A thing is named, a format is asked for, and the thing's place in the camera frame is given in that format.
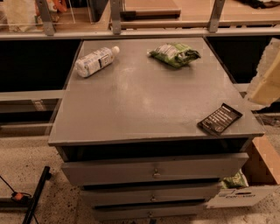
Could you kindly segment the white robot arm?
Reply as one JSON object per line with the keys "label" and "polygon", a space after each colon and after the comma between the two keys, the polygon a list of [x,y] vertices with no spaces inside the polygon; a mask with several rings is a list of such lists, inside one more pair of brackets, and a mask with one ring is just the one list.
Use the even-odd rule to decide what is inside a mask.
{"label": "white robot arm", "polygon": [[263,107],[280,98],[280,40],[272,38],[265,47],[256,69],[256,76],[247,88],[245,99]]}

